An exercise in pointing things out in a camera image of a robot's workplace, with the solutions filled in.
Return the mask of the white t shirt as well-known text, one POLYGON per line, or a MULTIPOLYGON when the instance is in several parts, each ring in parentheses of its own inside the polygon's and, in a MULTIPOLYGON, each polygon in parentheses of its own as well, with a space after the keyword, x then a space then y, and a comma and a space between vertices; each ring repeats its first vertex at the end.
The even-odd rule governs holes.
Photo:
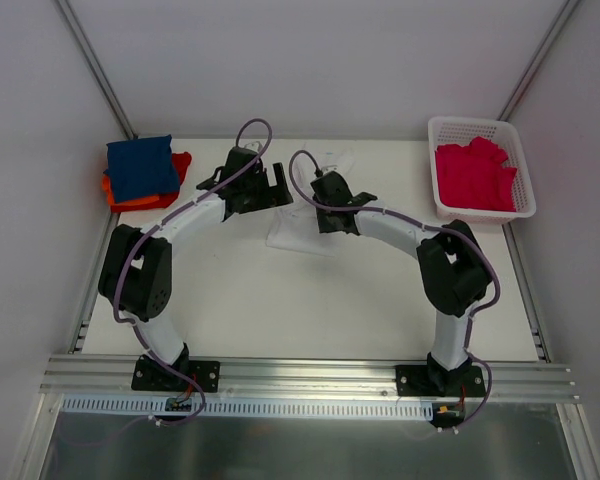
POLYGON ((289 189, 294 201, 274 212, 266 246, 333 257, 337 251, 335 239, 330 234, 319 232, 316 209, 298 194, 293 181, 305 195, 311 196, 313 190, 310 182, 316 178, 316 167, 323 173, 336 171, 344 176, 355 164, 354 152, 352 148, 346 148, 340 151, 320 151, 312 153, 311 156, 315 162, 305 155, 300 155, 294 161, 294 165, 287 168, 289 189))

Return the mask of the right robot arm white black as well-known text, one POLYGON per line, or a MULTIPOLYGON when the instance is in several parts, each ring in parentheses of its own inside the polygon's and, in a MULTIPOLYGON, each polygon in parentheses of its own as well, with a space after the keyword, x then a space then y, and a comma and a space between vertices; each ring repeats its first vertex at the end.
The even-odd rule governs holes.
POLYGON ((473 231, 462 220, 425 225, 384 208, 376 196, 353 195, 342 175, 319 173, 311 182, 319 231, 382 241, 413 257, 423 289, 436 311, 434 343, 425 381, 439 395, 460 388, 471 367, 469 318, 494 282, 494 271, 473 231))

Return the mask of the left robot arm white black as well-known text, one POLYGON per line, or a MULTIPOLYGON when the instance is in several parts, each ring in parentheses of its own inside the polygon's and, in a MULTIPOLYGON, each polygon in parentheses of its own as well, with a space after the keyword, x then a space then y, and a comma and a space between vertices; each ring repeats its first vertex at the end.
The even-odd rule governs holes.
POLYGON ((290 204, 283 165, 275 163, 272 169, 274 183, 259 152, 234 147, 225 164, 199 183, 183 205, 142 227, 121 223, 110 236, 98 292, 110 302, 114 320, 134 330, 156 364, 154 378, 165 389, 177 390, 189 377, 188 347, 168 313, 178 247, 234 215, 290 204))

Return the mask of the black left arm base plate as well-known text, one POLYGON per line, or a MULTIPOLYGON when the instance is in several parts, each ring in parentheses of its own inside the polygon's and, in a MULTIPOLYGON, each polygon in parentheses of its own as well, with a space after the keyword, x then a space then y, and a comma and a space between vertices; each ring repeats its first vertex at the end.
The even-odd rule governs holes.
MULTIPOLYGON (((209 360, 192 360, 186 353, 172 365, 180 374, 191 378, 205 393, 218 391, 220 363, 209 360)), ((135 363, 131 389, 146 392, 183 392, 191 384, 170 373, 147 355, 142 355, 135 363)))

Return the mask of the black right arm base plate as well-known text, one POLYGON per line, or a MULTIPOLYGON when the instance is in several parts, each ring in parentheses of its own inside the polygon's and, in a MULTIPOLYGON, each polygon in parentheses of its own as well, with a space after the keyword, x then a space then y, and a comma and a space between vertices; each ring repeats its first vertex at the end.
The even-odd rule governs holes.
POLYGON ((482 369, 475 365, 448 372, 434 371, 425 364, 405 364, 394 371, 399 397, 483 398, 488 386, 482 369))

